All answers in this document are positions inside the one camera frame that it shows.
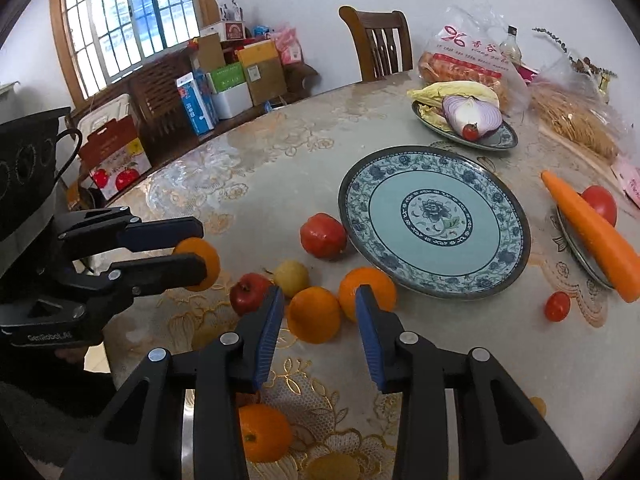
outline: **carrot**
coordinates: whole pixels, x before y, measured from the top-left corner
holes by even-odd
[[[634,248],[564,180],[547,170],[540,178],[622,299],[640,298],[640,258]]]

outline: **window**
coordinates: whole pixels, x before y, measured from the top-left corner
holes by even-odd
[[[193,0],[62,0],[84,98],[198,36]]]

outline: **wooden chair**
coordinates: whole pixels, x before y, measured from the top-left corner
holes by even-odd
[[[364,82],[399,72],[395,28],[400,37],[402,70],[413,68],[409,27],[402,12],[360,12],[353,7],[342,6],[338,13],[353,36]]]

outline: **plate rim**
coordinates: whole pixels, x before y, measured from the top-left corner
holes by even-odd
[[[602,278],[596,274],[596,272],[593,270],[593,267],[590,266],[590,264],[587,262],[585,257],[582,255],[582,252],[578,250],[578,247],[575,245],[573,238],[568,235],[566,225],[565,225],[565,222],[568,222],[568,220],[566,216],[564,216],[562,211],[560,211],[560,208],[557,205],[556,205],[556,215],[558,216],[558,224],[560,225],[560,232],[562,233],[562,236],[566,240],[567,245],[569,245],[569,248],[571,249],[571,254],[574,256],[576,260],[578,260],[578,263],[580,264],[580,266],[585,270],[585,272],[591,278],[593,278],[596,282],[598,282],[599,285],[602,285],[605,288],[609,288],[610,290],[615,290],[615,288],[613,287],[613,285],[611,285],[608,279],[606,282],[604,282]]]
[[[491,288],[479,292],[469,292],[465,294],[456,294],[453,292],[438,292],[430,288],[427,289],[425,287],[416,286],[414,283],[411,283],[408,280],[397,276],[391,269],[385,268],[385,266],[383,266],[381,262],[373,259],[373,257],[370,256],[369,252],[362,247],[355,235],[354,229],[351,226],[351,222],[349,221],[349,217],[347,215],[347,189],[353,181],[355,175],[372,160],[388,154],[391,156],[398,155],[399,152],[423,152],[430,153],[432,155],[448,156],[453,159],[459,159],[471,165],[478,173],[491,180],[507,196],[507,198],[513,204],[516,216],[520,221],[520,225],[522,225],[524,245],[522,248],[522,252],[520,253],[520,260],[513,267],[510,275],[505,280],[500,282],[498,285],[492,286]],[[369,155],[364,156],[355,164],[353,164],[349,171],[344,175],[342,183],[340,184],[340,190],[338,192],[338,212],[340,213],[340,221],[347,231],[347,236],[349,237],[351,244],[364,257],[364,259],[366,259],[377,269],[382,270],[385,274],[392,278],[395,283],[398,283],[399,285],[402,285],[405,288],[408,288],[415,292],[425,294],[426,296],[431,296],[432,298],[441,298],[443,300],[480,300],[482,298],[491,297],[495,294],[498,294],[499,292],[502,292],[508,286],[511,286],[513,282],[515,282],[515,280],[517,280],[524,272],[524,269],[526,268],[529,261],[529,255],[531,252],[531,230],[529,227],[529,220],[527,219],[527,216],[524,213],[524,209],[520,205],[520,202],[518,201],[516,196],[511,192],[507,185],[491,171],[488,171],[486,168],[470,160],[466,156],[460,155],[455,152],[450,152],[449,150],[441,150],[439,148],[432,148],[431,146],[407,145],[391,146],[389,148],[383,148],[382,150],[377,150],[376,152],[369,153]]]
[[[433,130],[434,132],[436,132],[437,134],[452,140],[453,142],[457,142],[459,144],[462,144],[464,146],[469,146],[470,148],[476,148],[478,150],[485,150],[487,152],[508,152],[509,150],[512,150],[513,148],[515,148],[518,143],[520,142],[518,139],[518,135],[516,134],[516,131],[511,127],[511,125],[505,121],[504,119],[502,120],[502,126],[505,126],[510,132],[511,135],[513,136],[513,140],[514,143],[511,146],[507,146],[507,147],[497,147],[497,146],[485,146],[484,144],[478,144],[477,142],[472,142],[471,140],[466,140],[466,139],[462,139],[461,137],[455,135],[455,134],[450,134],[449,132],[445,132],[441,129],[439,129],[438,127],[434,126],[433,124],[429,124],[427,121],[425,121],[422,117],[420,117],[420,113],[417,110],[417,106],[421,105],[423,103],[421,103],[420,101],[414,101],[411,104],[411,110],[414,112],[415,116],[420,120],[420,122],[422,122],[422,124],[424,124],[427,128],[429,128],[430,130]]]

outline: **green box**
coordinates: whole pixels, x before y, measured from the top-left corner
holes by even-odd
[[[209,72],[209,77],[213,91],[219,94],[244,83],[244,70],[240,63],[232,63]]]

